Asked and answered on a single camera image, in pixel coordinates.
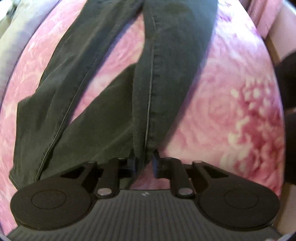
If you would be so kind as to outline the dark grey jeans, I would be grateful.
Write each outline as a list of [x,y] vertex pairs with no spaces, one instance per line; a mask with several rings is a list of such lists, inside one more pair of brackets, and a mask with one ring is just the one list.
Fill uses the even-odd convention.
[[[115,39],[144,15],[144,49],[77,117]],[[87,1],[58,43],[35,93],[18,103],[17,189],[86,161],[131,151],[139,168],[170,130],[210,45],[217,1]]]

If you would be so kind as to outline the pink rose blanket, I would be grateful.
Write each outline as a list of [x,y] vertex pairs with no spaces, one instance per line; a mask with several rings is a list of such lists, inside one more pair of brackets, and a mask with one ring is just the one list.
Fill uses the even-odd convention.
[[[84,1],[39,3],[43,16],[29,34],[1,107],[1,228],[16,228],[9,180],[16,107],[34,93],[49,59]],[[285,152],[282,104],[271,59],[239,1],[219,1],[213,42],[201,78],[163,156],[203,160],[281,194]]]

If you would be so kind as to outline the white striped duvet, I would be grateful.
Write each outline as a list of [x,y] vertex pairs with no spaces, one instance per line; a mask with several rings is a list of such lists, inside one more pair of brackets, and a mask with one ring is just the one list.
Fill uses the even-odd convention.
[[19,1],[11,23],[1,36],[1,97],[16,63],[37,28],[58,1]]

